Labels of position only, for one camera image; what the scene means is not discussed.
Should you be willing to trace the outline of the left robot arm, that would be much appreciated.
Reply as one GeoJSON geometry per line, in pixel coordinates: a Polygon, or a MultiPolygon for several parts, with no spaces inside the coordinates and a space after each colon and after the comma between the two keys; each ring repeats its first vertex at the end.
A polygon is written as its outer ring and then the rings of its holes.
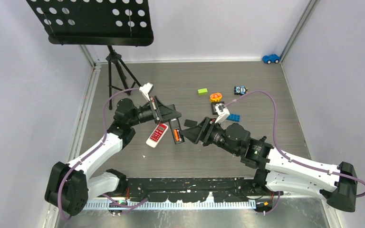
{"type": "Polygon", "coordinates": [[[181,116],[174,105],[164,105],[156,96],[139,107],[129,98],[120,100],[114,121],[95,145],[79,157],[67,163],[59,161],[52,167],[45,201],[75,216],[92,198],[105,193],[123,196],[128,185],[123,173],[108,169],[100,176],[93,177],[93,174],[132,141],[135,125],[154,121],[158,126],[165,126],[168,121],[177,120],[181,116]]]}

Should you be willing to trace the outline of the red and white remote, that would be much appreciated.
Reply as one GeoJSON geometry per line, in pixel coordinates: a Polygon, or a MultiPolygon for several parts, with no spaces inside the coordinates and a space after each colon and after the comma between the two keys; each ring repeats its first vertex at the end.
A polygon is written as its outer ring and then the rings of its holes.
{"type": "Polygon", "coordinates": [[[152,148],[156,148],[168,129],[169,126],[167,124],[164,123],[158,124],[145,143],[152,148]]]}

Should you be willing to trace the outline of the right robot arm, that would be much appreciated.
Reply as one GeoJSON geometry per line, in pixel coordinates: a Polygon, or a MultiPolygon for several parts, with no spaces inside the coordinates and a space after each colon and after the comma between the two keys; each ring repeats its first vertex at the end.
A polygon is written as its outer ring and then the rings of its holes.
{"type": "Polygon", "coordinates": [[[238,123],[223,129],[209,117],[181,134],[194,144],[214,144],[240,157],[245,166],[256,170],[252,188],[259,195],[296,192],[325,200],[335,209],[355,212],[357,181],[350,163],[319,163],[279,151],[265,139],[252,138],[238,123]]]}

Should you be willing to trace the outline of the black remote control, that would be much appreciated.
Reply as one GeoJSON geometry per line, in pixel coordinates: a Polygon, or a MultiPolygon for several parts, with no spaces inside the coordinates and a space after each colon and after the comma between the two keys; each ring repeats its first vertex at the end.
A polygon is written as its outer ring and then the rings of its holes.
{"type": "Polygon", "coordinates": [[[181,125],[178,118],[171,119],[169,121],[169,126],[173,136],[175,144],[181,144],[185,142],[184,136],[181,134],[181,125]]]}

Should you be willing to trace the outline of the black battery cover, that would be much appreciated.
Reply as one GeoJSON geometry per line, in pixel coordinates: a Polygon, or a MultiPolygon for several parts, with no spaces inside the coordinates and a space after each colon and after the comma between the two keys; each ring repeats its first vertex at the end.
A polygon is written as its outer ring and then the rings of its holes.
{"type": "Polygon", "coordinates": [[[193,120],[186,119],[184,122],[184,126],[186,126],[188,128],[195,127],[196,125],[197,125],[197,122],[193,121],[193,120]]]}

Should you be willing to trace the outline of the orange battery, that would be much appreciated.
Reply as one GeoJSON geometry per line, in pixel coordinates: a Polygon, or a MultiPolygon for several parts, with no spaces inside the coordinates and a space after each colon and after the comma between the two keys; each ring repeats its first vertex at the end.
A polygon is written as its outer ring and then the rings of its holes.
{"type": "Polygon", "coordinates": [[[177,142],[179,142],[181,140],[179,131],[177,129],[174,129],[174,136],[175,136],[177,142]]]}

